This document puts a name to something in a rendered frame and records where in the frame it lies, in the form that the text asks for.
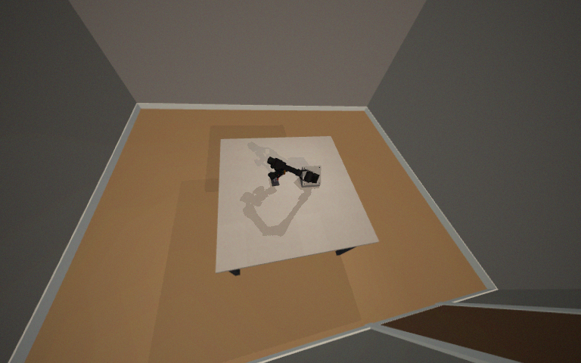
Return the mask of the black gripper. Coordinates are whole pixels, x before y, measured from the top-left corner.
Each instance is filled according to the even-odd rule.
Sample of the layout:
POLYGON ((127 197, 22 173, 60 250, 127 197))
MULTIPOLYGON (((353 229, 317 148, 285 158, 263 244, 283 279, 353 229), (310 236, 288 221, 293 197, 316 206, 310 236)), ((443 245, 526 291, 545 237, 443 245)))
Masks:
POLYGON ((268 176, 270 177, 271 180, 273 180, 275 177, 276 178, 281 177, 283 174, 284 174, 284 169, 283 170, 276 169, 275 172, 270 172, 268 174, 268 176))

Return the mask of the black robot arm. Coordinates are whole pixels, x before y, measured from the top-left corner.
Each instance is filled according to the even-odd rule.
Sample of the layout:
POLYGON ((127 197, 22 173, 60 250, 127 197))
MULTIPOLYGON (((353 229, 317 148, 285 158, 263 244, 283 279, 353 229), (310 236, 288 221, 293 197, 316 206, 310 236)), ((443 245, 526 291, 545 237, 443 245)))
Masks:
POLYGON ((278 158, 269 157, 268 160, 267 160, 267 163, 271 165, 271 168, 272 169, 273 168, 275 170, 276 169, 281 169, 281 170, 284 169, 284 170, 287 170, 288 172, 292 172, 293 174, 299 176, 300 178, 301 178, 302 172, 307 171, 306 172, 306 175, 304 177, 304 180, 302 178, 301 178, 301 180, 303 180, 305 182, 308 182, 308 183, 310 183, 310 182, 317 183, 318 177, 320 176, 320 175, 318 175, 316 173, 313 173, 313 172, 311 172, 311 171, 309 171, 307 169, 304 169, 304 170, 295 169, 294 167, 291 167, 291 166, 286 165, 285 162, 283 162, 282 160, 280 160, 278 158))

